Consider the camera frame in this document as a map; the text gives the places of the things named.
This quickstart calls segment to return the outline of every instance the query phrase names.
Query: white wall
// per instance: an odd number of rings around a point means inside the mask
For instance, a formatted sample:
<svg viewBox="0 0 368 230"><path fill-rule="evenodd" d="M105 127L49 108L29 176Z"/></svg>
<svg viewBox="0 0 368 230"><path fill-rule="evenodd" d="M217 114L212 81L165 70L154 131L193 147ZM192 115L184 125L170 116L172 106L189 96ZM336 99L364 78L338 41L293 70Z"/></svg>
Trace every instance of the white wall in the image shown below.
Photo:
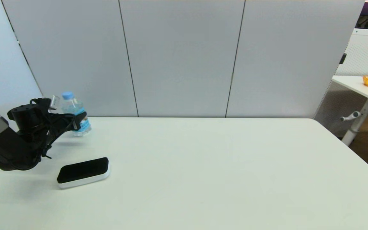
<svg viewBox="0 0 368 230"><path fill-rule="evenodd" d="M117 0L4 0L45 96L72 91L89 116L137 117Z"/></svg>
<svg viewBox="0 0 368 230"><path fill-rule="evenodd" d="M8 120L6 113L10 109L36 97L41 97L41 92L0 2L0 115ZM9 121L9 125L17 130L15 122Z"/></svg>
<svg viewBox="0 0 368 230"><path fill-rule="evenodd" d="M225 117L244 0L121 0L140 117Z"/></svg>
<svg viewBox="0 0 368 230"><path fill-rule="evenodd" d="M247 0L227 117L313 118L363 4Z"/></svg>

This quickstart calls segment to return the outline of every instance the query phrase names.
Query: water bottle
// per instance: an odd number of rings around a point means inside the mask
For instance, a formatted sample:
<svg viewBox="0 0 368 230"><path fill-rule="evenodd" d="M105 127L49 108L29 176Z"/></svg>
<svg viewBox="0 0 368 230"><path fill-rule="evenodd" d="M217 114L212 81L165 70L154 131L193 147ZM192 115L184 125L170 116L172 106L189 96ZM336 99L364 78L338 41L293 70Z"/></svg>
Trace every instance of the water bottle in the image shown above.
<svg viewBox="0 0 368 230"><path fill-rule="evenodd" d="M62 104L62 111L64 113L73 113L75 115L79 115L82 112L85 112L83 103L77 100L72 92L62 93L62 97L64 99L63 104ZM82 137L88 134L91 130L92 130L92 127L90 126L88 116L86 116L80 122L80 129L77 131L73 131L73 136Z"/></svg>

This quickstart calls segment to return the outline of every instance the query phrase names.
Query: white table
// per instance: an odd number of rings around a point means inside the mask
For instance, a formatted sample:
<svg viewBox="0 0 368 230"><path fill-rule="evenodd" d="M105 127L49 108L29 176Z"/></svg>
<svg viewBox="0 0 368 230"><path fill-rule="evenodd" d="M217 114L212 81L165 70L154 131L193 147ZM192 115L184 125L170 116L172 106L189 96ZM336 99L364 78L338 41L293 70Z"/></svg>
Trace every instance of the white table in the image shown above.
<svg viewBox="0 0 368 230"><path fill-rule="evenodd" d="M367 97L367 100L360 111L362 116L353 122L352 126L342 139L342 142L349 146L358 134L360 127L368 115L368 86L363 84L363 78L361 76L333 76L332 80L339 85L345 86L346 88Z"/></svg>
<svg viewBox="0 0 368 230"><path fill-rule="evenodd" d="M52 160L0 170L0 229L368 229L368 165L311 119L90 120ZM109 178L57 187L103 156Z"/></svg>

